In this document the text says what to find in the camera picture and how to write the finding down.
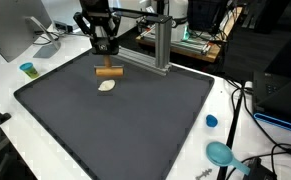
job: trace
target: table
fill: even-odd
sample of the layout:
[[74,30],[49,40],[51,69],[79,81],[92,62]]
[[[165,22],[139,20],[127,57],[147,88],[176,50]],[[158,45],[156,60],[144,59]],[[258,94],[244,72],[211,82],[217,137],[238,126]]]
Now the table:
[[[242,7],[237,7],[236,8],[237,14],[235,13],[235,16],[231,16],[229,21],[226,23],[223,30],[227,36],[231,33],[235,25],[235,22],[237,21],[238,17],[240,16],[242,12],[242,9],[243,9]],[[154,41],[142,39],[140,36],[136,38],[136,42],[138,42],[139,44],[146,45],[146,46],[155,46]],[[187,49],[186,47],[180,48],[179,46],[173,45],[173,43],[171,44],[171,52],[188,56],[188,57],[192,57],[195,59],[199,59],[202,61],[211,62],[211,63],[216,61],[216,59],[219,57],[221,53],[221,50],[222,48],[218,47],[217,45],[213,45],[210,48],[210,50],[206,53],[206,55],[203,55],[198,50],[192,51],[192,50]]]
[[[252,87],[251,82],[247,82],[246,87]],[[271,152],[274,144],[270,142],[261,130],[256,126],[253,119],[247,113],[244,102],[242,102],[240,115],[238,118],[237,129],[233,142],[233,153],[238,160],[243,160],[252,156],[267,154]],[[247,107],[252,110],[252,97],[247,95]],[[279,128],[277,126],[258,121],[266,132],[278,143],[291,144],[291,131]],[[270,156],[263,157],[262,165],[272,171]],[[278,179],[291,180],[291,155],[282,154],[274,156],[275,170]],[[243,174],[235,171],[230,179],[241,180]]]
[[[50,59],[32,58],[40,48],[37,45],[31,46],[11,63],[0,56],[0,112],[12,115],[1,128],[38,179],[87,180],[90,177],[13,96],[17,89],[32,81],[19,70],[22,63],[32,62],[43,75],[91,48],[86,37],[67,36],[61,38],[60,42],[61,49]],[[219,168],[208,161],[205,147],[211,141],[225,143],[227,140],[233,117],[230,95],[234,88],[225,80],[212,77],[215,78],[214,87],[167,177],[168,180],[194,179],[208,168],[213,170],[210,179],[217,177]],[[217,127],[206,126],[205,117],[208,114],[218,118]]]

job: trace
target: blue cap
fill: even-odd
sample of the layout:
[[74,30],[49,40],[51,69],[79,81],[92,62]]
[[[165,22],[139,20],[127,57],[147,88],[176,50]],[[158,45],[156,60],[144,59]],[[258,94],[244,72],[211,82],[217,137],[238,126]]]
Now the blue cap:
[[25,63],[25,64],[22,64],[19,68],[22,71],[26,71],[26,70],[29,70],[32,67],[33,67],[33,63]]
[[206,124],[208,127],[215,127],[218,123],[218,120],[213,115],[208,115],[206,117]]

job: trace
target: light blue cup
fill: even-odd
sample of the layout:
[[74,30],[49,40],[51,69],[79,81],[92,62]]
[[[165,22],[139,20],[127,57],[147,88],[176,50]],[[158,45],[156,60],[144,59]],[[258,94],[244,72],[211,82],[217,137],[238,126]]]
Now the light blue cup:
[[234,166],[236,169],[248,175],[250,168],[239,162],[233,155],[231,149],[223,143],[211,142],[206,147],[207,158],[216,166]]

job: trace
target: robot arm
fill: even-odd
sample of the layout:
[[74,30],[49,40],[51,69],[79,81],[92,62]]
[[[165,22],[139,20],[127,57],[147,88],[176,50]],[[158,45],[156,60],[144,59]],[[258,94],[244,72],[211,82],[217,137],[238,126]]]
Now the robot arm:
[[120,17],[112,14],[107,0],[80,0],[82,12],[74,15],[74,20],[84,34],[90,35],[92,53],[98,55],[118,54],[118,32]]

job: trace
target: gray rubber mat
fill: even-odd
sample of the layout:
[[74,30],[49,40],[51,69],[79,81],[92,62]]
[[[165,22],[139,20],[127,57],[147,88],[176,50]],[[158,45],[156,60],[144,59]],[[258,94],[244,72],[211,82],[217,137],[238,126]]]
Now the gray rubber mat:
[[15,92],[20,103],[93,179],[159,180],[168,175],[214,80],[178,68],[156,75],[124,64],[108,93],[85,53]]

